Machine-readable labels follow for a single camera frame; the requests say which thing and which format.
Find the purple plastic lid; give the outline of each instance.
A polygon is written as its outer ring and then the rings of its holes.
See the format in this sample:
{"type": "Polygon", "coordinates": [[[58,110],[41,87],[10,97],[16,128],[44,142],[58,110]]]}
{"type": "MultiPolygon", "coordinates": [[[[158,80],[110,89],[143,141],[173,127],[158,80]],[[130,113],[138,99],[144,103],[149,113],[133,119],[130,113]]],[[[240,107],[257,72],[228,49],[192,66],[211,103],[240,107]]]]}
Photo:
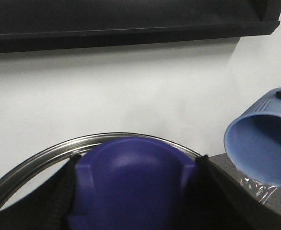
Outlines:
{"type": "Polygon", "coordinates": [[[150,138],[105,142],[76,165],[72,230],[164,230],[174,221],[195,162],[150,138]]]}

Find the black shelf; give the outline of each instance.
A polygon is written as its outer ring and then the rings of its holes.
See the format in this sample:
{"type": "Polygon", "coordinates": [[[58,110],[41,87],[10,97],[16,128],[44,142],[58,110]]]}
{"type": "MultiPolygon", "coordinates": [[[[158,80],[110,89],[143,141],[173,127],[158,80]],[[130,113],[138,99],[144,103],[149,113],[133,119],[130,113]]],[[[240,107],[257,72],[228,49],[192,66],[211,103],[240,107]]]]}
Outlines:
{"type": "Polygon", "coordinates": [[[269,35],[281,0],[0,0],[0,53],[269,35]]]}

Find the gray table surface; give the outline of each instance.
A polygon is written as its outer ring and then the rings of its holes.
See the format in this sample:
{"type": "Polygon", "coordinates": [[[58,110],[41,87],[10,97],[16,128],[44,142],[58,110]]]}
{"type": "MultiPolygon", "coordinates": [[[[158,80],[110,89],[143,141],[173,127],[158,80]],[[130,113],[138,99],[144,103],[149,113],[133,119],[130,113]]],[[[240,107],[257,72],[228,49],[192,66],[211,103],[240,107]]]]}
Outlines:
{"type": "MultiPolygon", "coordinates": [[[[237,170],[226,154],[210,157],[210,160],[216,165],[218,165],[220,168],[225,170],[230,176],[235,178],[237,181],[239,180],[237,170]]],[[[278,188],[278,190],[275,191],[274,194],[272,194],[272,196],[268,199],[265,205],[270,209],[276,211],[277,213],[281,214],[281,188],[278,188]]]]}

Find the white wall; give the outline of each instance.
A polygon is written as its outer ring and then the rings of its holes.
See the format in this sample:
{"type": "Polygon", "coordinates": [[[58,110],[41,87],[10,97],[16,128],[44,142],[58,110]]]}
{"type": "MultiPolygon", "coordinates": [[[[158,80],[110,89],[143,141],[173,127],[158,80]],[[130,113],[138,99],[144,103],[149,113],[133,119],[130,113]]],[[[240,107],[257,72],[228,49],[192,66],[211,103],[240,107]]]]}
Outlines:
{"type": "Polygon", "coordinates": [[[0,54],[0,177],[61,141],[102,132],[224,153],[227,125],[281,86],[271,36],[0,54]]]}

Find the stainless steel bowl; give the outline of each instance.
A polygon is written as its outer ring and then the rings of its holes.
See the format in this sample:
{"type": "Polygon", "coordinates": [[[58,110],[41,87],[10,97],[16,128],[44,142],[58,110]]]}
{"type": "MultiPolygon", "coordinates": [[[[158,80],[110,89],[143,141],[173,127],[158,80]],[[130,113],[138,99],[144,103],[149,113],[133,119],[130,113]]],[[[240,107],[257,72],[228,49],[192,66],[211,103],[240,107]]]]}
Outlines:
{"type": "Polygon", "coordinates": [[[0,179],[0,209],[19,188],[44,169],[70,156],[85,153],[108,140],[124,137],[153,138],[177,148],[193,159],[201,156],[195,151],[172,141],[136,133],[102,133],[68,140],[30,157],[0,179]]]}

